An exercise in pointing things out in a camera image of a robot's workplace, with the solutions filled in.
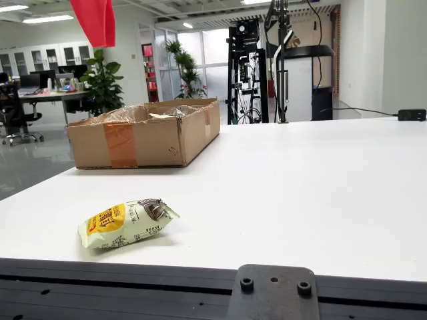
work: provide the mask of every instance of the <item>ceiling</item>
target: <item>ceiling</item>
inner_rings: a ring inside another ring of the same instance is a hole
[[[319,15],[328,15],[336,8],[336,4],[333,5],[319,5],[315,6],[314,9]],[[168,21],[163,23],[156,23],[157,27],[167,27],[170,29],[176,29],[180,31],[189,31],[197,29],[217,29],[218,27],[229,27],[237,21],[258,19],[258,21],[264,21],[266,18],[267,8],[244,8],[234,9],[232,11],[225,11],[220,14],[204,15],[201,14],[195,17],[189,17],[187,19]],[[300,19],[303,17],[309,17],[314,15],[314,12],[307,6],[307,8],[290,9],[291,19]],[[188,29],[183,26],[183,21],[190,23],[193,29]]]
[[[232,21],[252,17],[265,18],[269,3],[242,5],[241,0],[112,0],[113,7],[139,7],[149,11],[157,21],[156,27],[187,30],[183,22],[195,29],[225,27]],[[312,14],[305,0],[288,0],[292,15]],[[329,13],[341,0],[310,0],[316,11]],[[69,0],[0,0],[0,7],[27,5],[19,11],[0,13],[0,21],[22,22],[28,17],[72,14]]]

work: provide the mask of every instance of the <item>window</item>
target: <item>window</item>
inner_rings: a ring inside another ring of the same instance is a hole
[[[228,86],[228,29],[196,31],[178,33],[155,29],[155,49],[159,60],[160,85],[163,101],[174,99],[179,95],[183,84],[173,56],[168,57],[165,42],[178,41],[194,59],[197,72],[200,74],[200,83],[195,87],[207,85],[207,96],[220,100],[221,118],[227,121],[227,106],[224,100],[227,97]]]
[[[186,50],[195,59],[197,65],[202,64],[201,60],[201,43],[200,43],[200,32],[191,33],[180,33],[178,35],[179,42],[182,44],[184,50]]]
[[[228,62],[228,29],[202,31],[205,64]]]

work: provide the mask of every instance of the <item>black metal bracket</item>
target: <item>black metal bracket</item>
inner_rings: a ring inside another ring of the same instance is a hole
[[[236,319],[320,320],[314,273],[298,267],[240,267],[226,316]]]

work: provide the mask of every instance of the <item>metal frame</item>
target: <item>metal frame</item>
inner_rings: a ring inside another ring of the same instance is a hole
[[[226,269],[0,259],[0,316],[221,320],[237,274]],[[427,283],[315,278],[322,320],[427,319]]]

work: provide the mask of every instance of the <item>white cabinet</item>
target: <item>white cabinet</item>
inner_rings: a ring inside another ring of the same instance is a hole
[[[85,65],[89,58],[93,58],[89,42],[60,43],[59,49],[63,65]]]
[[[9,76],[29,74],[29,56],[25,48],[0,51],[1,71]]]
[[[0,50],[0,72],[19,77],[32,71],[55,70],[60,65],[84,65],[93,58],[89,42],[38,45],[12,50]]]
[[[29,52],[30,71],[55,70],[58,73],[58,66],[63,65],[59,45],[41,45],[26,50]]]

